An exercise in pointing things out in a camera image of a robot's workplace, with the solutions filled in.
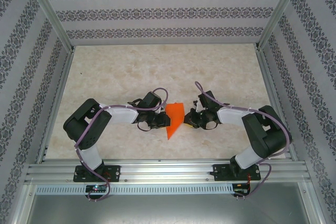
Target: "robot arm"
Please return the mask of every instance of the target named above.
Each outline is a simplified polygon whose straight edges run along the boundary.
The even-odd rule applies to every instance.
[[[211,91],[206,93],[214,98]],[[216,123],[216,126],[230,123],[245,127],[250,146],[230,160],[230,170],[236,176],[242,170],[248,169],[286,146],[286,137],[282,129],[274,121],[258,113],[223,107],[204,94],[198,96],[194,105],[195,107],[184,118],[184,123],[193,128],[201,127],[208,130],[210,123]],[[271,106],[264,106],[259,111],[271,115],[283,125]]]
[[[136,99],[133,102],[121,108],[108,108],[102,111],[93,122],[90,130],[85,134],[82,141],[78,145],[78,152],[82,158],[81,162],[85,163],[91,170],[103,175],[106,170],[102,159],[99,156],[96,142],[108,124],[116,123],[140,123],[146,122],[150,129],[158,129],[170,125],[170,118],[161,108],[156,111],[141,109],[150,109],[161,104],[161,98],[154,92],[149,92],[144,99]],[[70,139],[78,142],[84,130],[89,125],[97,112],[106,107],[104,104],[98,103],[94,99],[86,100],[64,123],[63,129],[67,132]],[[80,173],[78,178],[86,178],[90,173],[85,171],[85,167],[77,169]]]

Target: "enclosure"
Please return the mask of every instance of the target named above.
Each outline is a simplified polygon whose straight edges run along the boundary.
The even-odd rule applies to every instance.
[[[336,223],[335,4],[0,0],[0,223]],[[98,143],[120,181],[87,202],[64,121],[88,98],[125,104],[157,87],[187,113],[194,81],[222,102],[270,104],[287,126],[293,143],[260,191],[236,200],[211,175],[249,146],[240,127],[181,125],[168,140],[120,124]]]

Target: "black bracket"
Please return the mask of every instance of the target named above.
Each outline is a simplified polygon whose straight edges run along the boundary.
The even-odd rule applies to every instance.
[[[230,164],[216,164],[213,165],[213,172],[210,175],[214,176],[215,181],[244,181],[248,180],[261,180],[259,166],[252,165],[251,167],[241,170],[238,174],[234,174],[230,168]]]
[[[120,166],[104,165],[103,171],[100,175],[109,182],[119,182]],[[75,169],[73,182],[103,182],[103,180],[89,172],[84,166],[78,165]]]
[[[145,96],[144,99],[136,99],[133,102],[128,102],[128,104],[132,105],[133,107],[142,109],[153,108],[158,104],[161,105],[161,103],[162,103],[161,98],[154,92],[148,92],[148,94]],[[136,117],[133,123],[139,124],[141,122],[146,122],[148,127],[150,128],[149,130],[170,126],[170,118],[164,111],[156,113],[154,110],[150,111],[138,110],[137,112],[138,116]]]
[[[235,192],[234,194],[232,194],[234,197],[237,196],[247,196],[250,194],[251,191],[251,186],[250,183],[246,183],[246,184],[232,184],[232,188],[233,191]]]
[[[215,98],[210,90],[207,91],[206,94],[210,95],[210,97],[212,98]],[[191,108],[190,112],[184,117],[184,123],[192,126],[195,129],[201,127],[204,130],[213,130],[219,124],[221,124],[221,121],[219,120],[217,115],[217,111],[223,106],[212,101],[204,94],[200,94],[198,98],[204,109],[201,112],[196,112],[194,108]],[[209,122],[215,122],[216,126],[209,129],[207,127],[207,124]]]

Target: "metal panel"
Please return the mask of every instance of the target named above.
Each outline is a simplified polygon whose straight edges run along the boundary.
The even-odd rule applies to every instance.
[[[296,184],[266,184],[246,200],[231,195],[35,196],[28,223],[309,223]]]

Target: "ventilation grille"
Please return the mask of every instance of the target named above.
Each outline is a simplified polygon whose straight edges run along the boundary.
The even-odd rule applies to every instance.
[[[83,195],[86,185],[38,186],[36,195]],[[212,185],[112,185],[113,195],[232,194],[232,184]]]

